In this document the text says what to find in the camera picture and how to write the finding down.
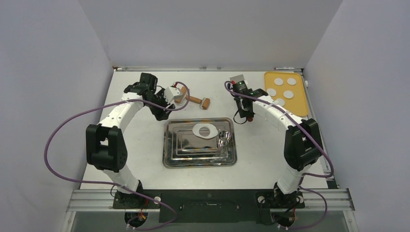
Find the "white cut dough disc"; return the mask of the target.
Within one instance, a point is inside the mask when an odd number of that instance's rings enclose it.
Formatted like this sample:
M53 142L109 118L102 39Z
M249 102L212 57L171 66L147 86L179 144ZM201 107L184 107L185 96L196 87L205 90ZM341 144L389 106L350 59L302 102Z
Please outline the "white cut dough disc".
M267 92L271 97L275 97L275 96L277 95L276 90L273 89L273 88L268 88L268 89L266 90L266 92Z

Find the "white dough piece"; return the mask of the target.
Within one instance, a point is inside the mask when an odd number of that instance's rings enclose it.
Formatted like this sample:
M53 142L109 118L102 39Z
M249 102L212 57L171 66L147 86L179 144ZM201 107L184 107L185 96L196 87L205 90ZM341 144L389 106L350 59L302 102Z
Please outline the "white dough piece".
M209 134L207 136L201 135L200 130L202 128L208 129ZM218 129L213 125L209 123L197 123L193 126L192 132L195 136L202 138L202 139L212 139L218 136L219 132Z

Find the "stainless steel tray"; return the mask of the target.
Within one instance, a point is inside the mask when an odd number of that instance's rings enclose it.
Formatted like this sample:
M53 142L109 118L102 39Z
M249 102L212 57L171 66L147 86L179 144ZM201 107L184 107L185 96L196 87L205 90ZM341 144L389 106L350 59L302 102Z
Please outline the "stainless steel tray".
M192 128L197 123L213 124L219 131L229 131L232 138L227 147L219 148L218 136L202 139L195 136ZM209 130L202 128L200 134L207 136ZM199 119L171 119L164 126L162 163L167 168L206 166L232 166L237 161L233 121L227 117Z

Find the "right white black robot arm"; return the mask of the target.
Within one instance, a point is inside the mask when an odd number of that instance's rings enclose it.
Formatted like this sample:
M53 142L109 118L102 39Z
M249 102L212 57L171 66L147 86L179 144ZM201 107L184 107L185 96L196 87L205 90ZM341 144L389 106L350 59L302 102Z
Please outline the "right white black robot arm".
M296 200L303 174L322 156L319 127L314 119L305 120L280 106L261 88L253 90L244 80L226 81L226 89L237 106L236 115L251 122L255 115L263 117L285 135L283 174L273 188L274 203L280 207Z

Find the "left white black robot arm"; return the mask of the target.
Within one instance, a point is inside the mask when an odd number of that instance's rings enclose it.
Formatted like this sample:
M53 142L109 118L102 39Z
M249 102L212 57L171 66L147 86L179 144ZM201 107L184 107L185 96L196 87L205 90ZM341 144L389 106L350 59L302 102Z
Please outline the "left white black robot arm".
M136 113L147 106L157 121L166 120L172 103L181 90L172 85L157 90L158 79L150 73L142 73L140 80L124 89L120 104L106 118L86 128L87 163L105 173L117 183L117 197L132 208L144 202L143 186L126 165L128 151L123 131Z

